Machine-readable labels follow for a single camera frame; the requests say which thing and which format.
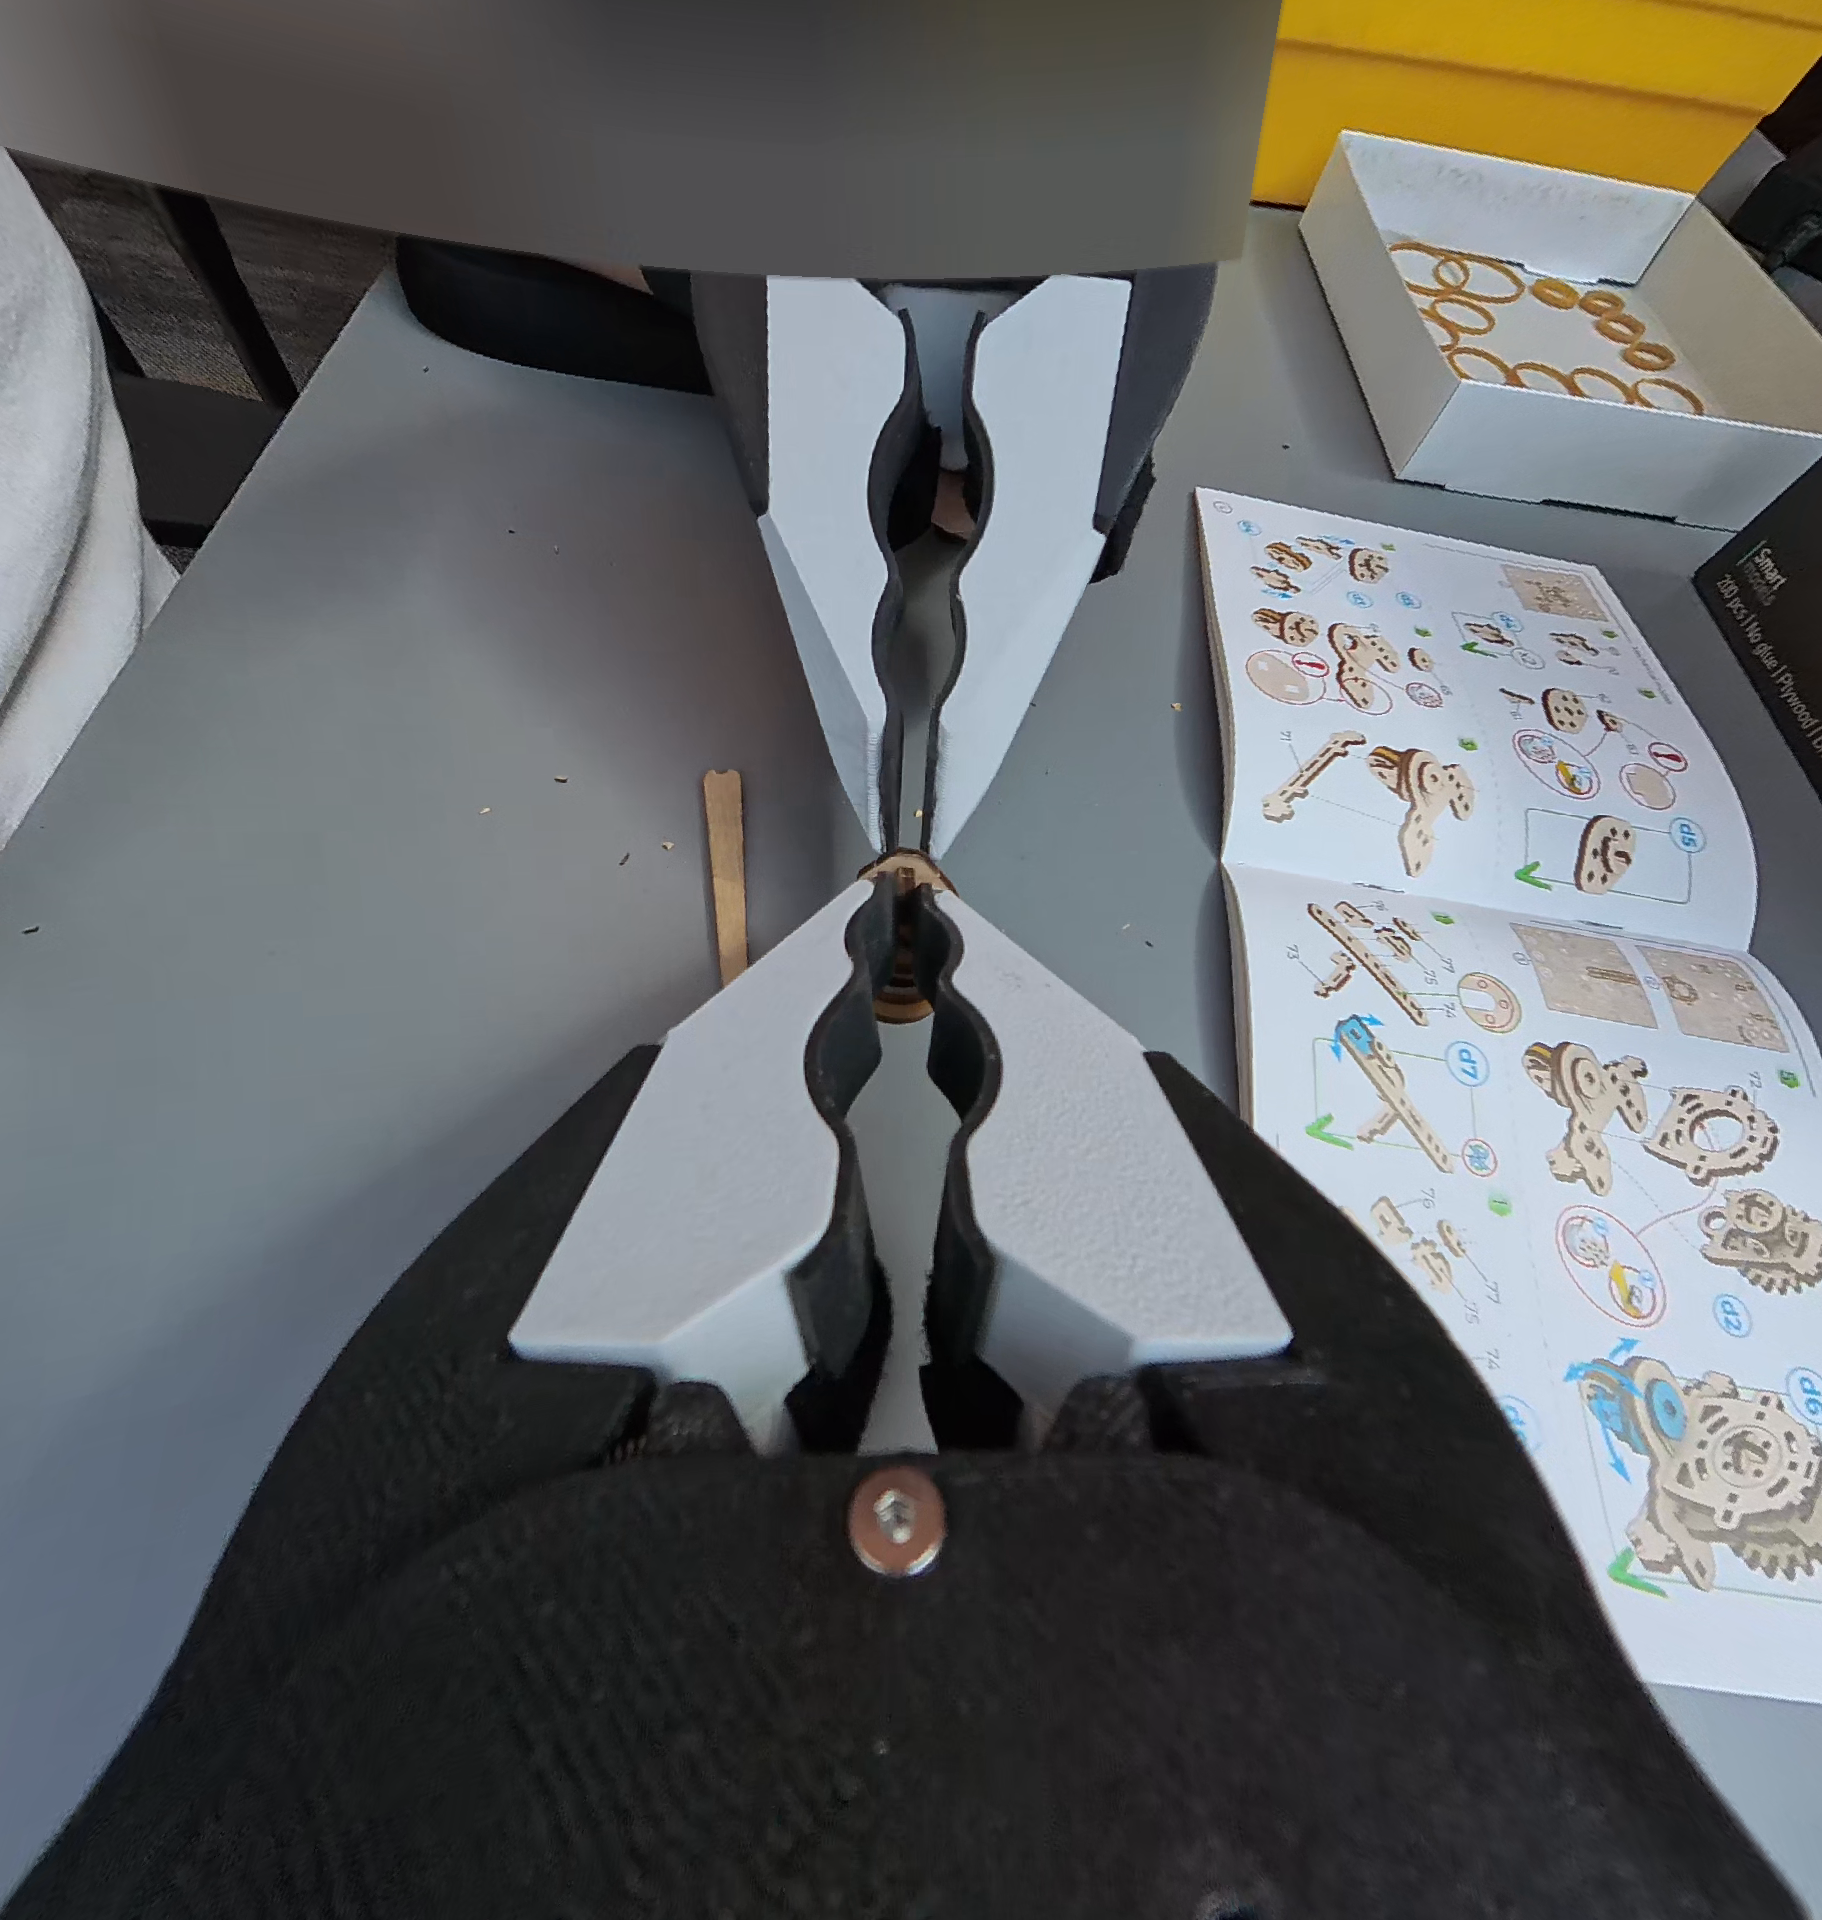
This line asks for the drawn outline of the black model kit box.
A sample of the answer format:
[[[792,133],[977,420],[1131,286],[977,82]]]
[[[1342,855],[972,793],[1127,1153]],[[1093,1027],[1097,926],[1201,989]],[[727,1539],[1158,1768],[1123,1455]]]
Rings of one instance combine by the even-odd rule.
[[[1703,557],[1692,593],[1822,801],[1822,458]]]

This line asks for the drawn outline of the black mesh chair pad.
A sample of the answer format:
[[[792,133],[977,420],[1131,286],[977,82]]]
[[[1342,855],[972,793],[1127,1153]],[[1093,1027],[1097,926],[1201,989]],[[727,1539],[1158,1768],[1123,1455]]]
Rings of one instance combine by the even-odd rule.
[[[442,342],[514,364],[640,391],[709,397],[683,300],[531,255],[396,240],[396,283]]]

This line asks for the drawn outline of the pointed wooden stick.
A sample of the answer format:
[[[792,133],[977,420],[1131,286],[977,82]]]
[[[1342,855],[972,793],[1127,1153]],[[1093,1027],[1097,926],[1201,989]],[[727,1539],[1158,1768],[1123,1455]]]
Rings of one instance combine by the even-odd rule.
[[[705,860],[719,989],[748,970],[746,793],[740,770],[705,770]]]

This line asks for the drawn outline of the person's white shirt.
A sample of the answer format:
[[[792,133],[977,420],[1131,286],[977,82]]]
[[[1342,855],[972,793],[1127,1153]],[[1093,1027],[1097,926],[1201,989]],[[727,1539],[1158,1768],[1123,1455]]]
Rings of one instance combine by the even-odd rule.
[[[0,147],[0,852],[173,589],[83,278]]]

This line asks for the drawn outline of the open instruction booklet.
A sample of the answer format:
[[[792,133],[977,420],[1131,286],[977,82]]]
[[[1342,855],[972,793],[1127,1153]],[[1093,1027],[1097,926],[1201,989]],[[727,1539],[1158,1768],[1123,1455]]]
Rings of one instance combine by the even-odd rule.
[[[1430,1300],[1644,1682],[1822,1704],[1822,1055],[1607,577],[1193,491],[1249,1123]]]

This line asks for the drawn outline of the white cardboard tray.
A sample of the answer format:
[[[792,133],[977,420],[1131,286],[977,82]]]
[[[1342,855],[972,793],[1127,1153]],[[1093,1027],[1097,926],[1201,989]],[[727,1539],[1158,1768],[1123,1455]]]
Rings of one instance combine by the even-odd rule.
[[[1404,483],[1742,530],[1822,338],[1687,191],[1342,133],[1299,240]]]

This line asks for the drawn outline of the yellow plastic bin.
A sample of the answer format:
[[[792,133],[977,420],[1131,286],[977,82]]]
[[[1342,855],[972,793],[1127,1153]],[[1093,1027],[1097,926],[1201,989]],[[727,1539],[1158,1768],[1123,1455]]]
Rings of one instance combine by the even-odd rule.
[[[1698,191],[1822,60],[1822,4],[1282,4],[1253,204],[1338,133]]]

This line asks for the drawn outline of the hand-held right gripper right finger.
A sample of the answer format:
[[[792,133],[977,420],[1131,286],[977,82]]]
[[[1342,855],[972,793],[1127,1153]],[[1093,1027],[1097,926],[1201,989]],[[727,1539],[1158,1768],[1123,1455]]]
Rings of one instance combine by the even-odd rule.
[[[931,1364],[1031,1409],[1146,1364],[1273,1355],[1291,1322],[1146,1049],[985,913],[925,891],[931,1081],[959,1118]]]

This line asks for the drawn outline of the black device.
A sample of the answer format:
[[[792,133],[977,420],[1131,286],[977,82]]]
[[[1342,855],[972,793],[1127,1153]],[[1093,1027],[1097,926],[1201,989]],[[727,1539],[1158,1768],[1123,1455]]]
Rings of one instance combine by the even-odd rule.
[[[1763,271],[1796,270],[1822,278],[1822,136],[1785,155],[1752,188],[1729,231],[1760,255]]]

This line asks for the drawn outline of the small wooden model assembly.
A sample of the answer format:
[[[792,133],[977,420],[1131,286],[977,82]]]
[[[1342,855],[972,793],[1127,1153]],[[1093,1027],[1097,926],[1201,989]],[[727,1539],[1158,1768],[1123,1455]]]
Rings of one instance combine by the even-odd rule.
[[[896,850],[871,862],[860,879],[887,879],[893,882],[893,967],[887,983],[873,992],[873,1021],[878,1025],[918,1025],[934,1016],[931,994],[922,989],[922,923],[925,906],[922,895],[944,895],[950,891],[948,873],[915,850]]]

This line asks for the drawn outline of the grey desk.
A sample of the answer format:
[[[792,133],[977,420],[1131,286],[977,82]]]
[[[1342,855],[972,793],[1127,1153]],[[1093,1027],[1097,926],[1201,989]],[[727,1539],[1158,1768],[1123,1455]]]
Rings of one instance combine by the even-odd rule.
[[[1282,210],[950,850],[977,910],[1236,1096],[1193,486],[1598,566],[1822,1049],[1822,806],[1692,594],[1718,539],[1395,486]],[[447,348],[375,283],[0,860],[0,1901],[372,1304],[718,989],[705,769],[769,949],[866,850],[709,404]]]

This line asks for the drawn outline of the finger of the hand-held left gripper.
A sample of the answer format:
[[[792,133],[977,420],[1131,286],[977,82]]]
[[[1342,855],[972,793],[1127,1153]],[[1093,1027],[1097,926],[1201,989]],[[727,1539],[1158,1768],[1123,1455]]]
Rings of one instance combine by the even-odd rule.
[[[893,562],[873,506],[873,458],[915,393],[905,320],[857,278],[773,277],[769,506],[759,539],[780,585],[830,763],[873,850],[889,697],[873,631]]]
[[[934,715],[931,855],[985,801],[1103,554],[1093,512],[1127,308],[1123,278],[1047,277],[972,333],[981,506],[950,594],[959,660]]]

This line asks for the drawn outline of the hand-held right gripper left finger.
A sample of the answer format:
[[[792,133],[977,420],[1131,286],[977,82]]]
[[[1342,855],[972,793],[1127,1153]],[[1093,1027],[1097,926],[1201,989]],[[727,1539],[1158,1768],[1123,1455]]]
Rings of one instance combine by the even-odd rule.
[[[511,1329],[519,1359],[718,1386],[754,1452],[873,1320],[847,1110],[882,1061],[889,885],[852,882],[656,1046]]]

